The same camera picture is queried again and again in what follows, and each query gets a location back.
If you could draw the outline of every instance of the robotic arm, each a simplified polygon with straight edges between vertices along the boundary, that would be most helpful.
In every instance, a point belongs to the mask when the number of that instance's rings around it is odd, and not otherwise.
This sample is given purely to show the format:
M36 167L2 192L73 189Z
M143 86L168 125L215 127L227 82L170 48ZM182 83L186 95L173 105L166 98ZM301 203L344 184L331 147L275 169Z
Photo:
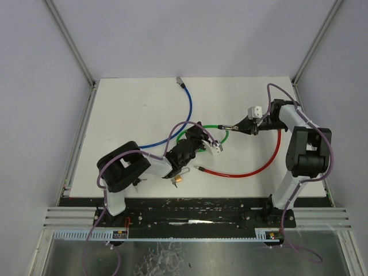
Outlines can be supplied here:
M297 108L305 118L307 116ZM291 131L292 138L286 154L287 173L280 187L267 200L262 209L262 218L268 225L280 224L281 214L289 198L295 191L300 181L316 178L326 172L329 165L329 150L321 136L311 128L297 113L292 101L275 99L271 103L270 114L262 118L260 106L249 108L248 116L234 126L222 125L220 129L242 132L248 135L257 135L259 131L272 129L284 129ZM331 131L328 128L319 130L331 142ZM294 206L302 187L288 205L288 211Z
M108 211L116 216L125 210L125 189L133 184L136 186L142 173L154 174L162 178L173 178L180 174L198 150L207 150L212 154L220 153L223 148L219 143L212 143L209 136L199 126L193 126L185 133L186 138L180 140L175 147L168 151L162 160L157 160L141 153L127 154L122 157L128 166L121 160L116 160L102 173L102 181L106 187ZM134 141L130 141L102 157L97 162L101 173L102 168L113 158L123 152L140 150Z

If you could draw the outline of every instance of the green cable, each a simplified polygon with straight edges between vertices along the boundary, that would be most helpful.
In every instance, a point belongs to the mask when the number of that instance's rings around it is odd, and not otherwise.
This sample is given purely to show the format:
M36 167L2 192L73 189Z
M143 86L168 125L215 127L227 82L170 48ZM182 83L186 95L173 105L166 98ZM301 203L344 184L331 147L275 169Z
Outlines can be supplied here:
M204 128L217 128L217 125L204 125L203 126ZM186 133L187 129L185 131L182 131L178 136L177 136L177 144L180 140L180 138ZM227 140L227 138L229 137L229 132L226 131L226 135L225 135L225 138L223 138L223 140L220 142L221 144L224 144L225 141Z

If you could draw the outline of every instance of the white table surface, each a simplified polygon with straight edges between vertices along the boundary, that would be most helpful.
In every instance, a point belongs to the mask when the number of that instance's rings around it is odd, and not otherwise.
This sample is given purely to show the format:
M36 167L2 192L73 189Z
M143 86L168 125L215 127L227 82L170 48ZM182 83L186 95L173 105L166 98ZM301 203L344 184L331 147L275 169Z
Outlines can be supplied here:
M294 95L288 77L259 78L183 78L193 99L192 121L233 125L245 118L250 106L267 110L266 85L273 82ZM271 96L286 96L271 88ZM174 78L101 79L86 136L78 160L70 197L102 197L96 185L97 161L128 141L146 145L167 138L172 127L187 117L189 101ZM225 135L209 130L216 139ZM175 188L169 179L145 175L147 181L135 189L130 185L126 197L267 197L281 183L286 173L285 156L291 133L282 132L281 147L274 162L263 172L248 178L216 177L193 168L201 165L224 173L248 173L262 167L275 150L277 131L257 136L231 132L218 156L198 153ZM175 145L170 142L169 149ZM162 154L164 145L147 149ZM301 197L325 197L321 182L310 183Z

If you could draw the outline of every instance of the blue cable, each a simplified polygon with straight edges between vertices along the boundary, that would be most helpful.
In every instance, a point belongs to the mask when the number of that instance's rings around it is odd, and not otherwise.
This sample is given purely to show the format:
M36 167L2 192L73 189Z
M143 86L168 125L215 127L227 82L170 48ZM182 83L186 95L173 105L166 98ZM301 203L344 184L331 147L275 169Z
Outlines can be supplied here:
M185 90L186 94L188 95L188 99L189 99L189 114L188 114L188 117L187 117L186 121L190 121L190 116L191 116L191 110L193 108L193 103L191 102L191 96L190 96L190 93L189 93L188 89L186 88L186 86L184 86L183 89ZM185 126L186 126L186 124L183 124L182 127L172 135L170 140L177 137L179 135L179 133L181 133L184 130ZM166 142L167 142L167 139L162 140L161 142L157 142L155 144L142 145L142 146L140 146L140 148L141 149L143 149L143 148L153 148L153 147L156 147L157 145L162 145Z

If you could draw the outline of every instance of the metal strip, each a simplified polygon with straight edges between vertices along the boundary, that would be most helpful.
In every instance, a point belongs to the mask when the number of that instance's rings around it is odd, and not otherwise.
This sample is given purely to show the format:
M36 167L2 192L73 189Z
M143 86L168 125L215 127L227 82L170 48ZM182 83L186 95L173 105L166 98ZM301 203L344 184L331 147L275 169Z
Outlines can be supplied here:
M303 231L350 231L351 225L345 208L294 208L296 228Z
M341 248L343 250L350 275L367 275L367 271L364 267L361 256L356 251L357 247L354 244L352 233L347 231L339 231L338 237L340 239Z
M45 3L47 9L49 10L52 18L55 20L57 28L60 30L63 38L65 39L65 42L67 43L71 53L73 54L73 56L75 58L75 61L77 62L78 66L79 66L80 70L82 71L83 75L85 76L87 82L89 83L90 86L94 86L95 80L93 79L93 76L92 76L90 70L88 69L86 63L82 59L82 56L79 53L77 47L75 46L75 43L74 43L73 39L71 38L71 36L69 34L69 31L68 31L62 17L60 16L60 13L58 12L54 2L52 0L43 0L43 2Z
M93 87L90 89L90 94L87 98L85 108L83 110L82 118L80 119L80 122L79 122L78 131L75 136L72 150L71 150L69 160L67 163L67 168L63 176L62 186L60 187L59 193L57 195L56 205L58 204L60 197L62 196L64 187L71 186L71 182L75 174L76 165L78 163L79 154L82 149L82 143L83 143L86 131L87 131L87 125L90 119L94 99L96 97L96 92L97 92L97 88Z
M44 227L50 229L89 229L92 227L96 208L93 207L50 207ZM350 231L351 225L345 208L294 208L296 228L288 231ZM277 231L274 228L258 228Z
M89 240L91 241L100 241L100 242L264 242L267 240L265 231L258 230L256 231L256 237L241 237L241 238L219 238L219 239L195 239L195 238L165 238L165 239L130 239L130 238L122 238L116 239L113 238L114 231L125 231L125 228L119 228L115 230L106 230L104 228L99 229L96 228L91 234ZM88 229L80 229L80 230L70 230L70 229L58 229L55 230L54 239L62 239L62 240L86 240L88 236ZM267 242L279 242L279 240L267 240Z
M41 234L41 242L36 247L36 257L34 259L30 275L35 276L42 275L46 264L48 251L51 246L52 237L53 237L53 230L51 229L43 230Z
M332 7L330 8L325 20L322 23L321 28L319 29L315 39L313 40L312 45L309 47L308 52L306 53L301 65L299 66L292 83L298 83L302 74L304 73L307 65L309 64L311 58L313 57L314 53L316 52L317 47L321 43L322 38L326 34L328 27L330 26L332 20L334 19L335 15L338 13L342 3L344 0L335 0Z

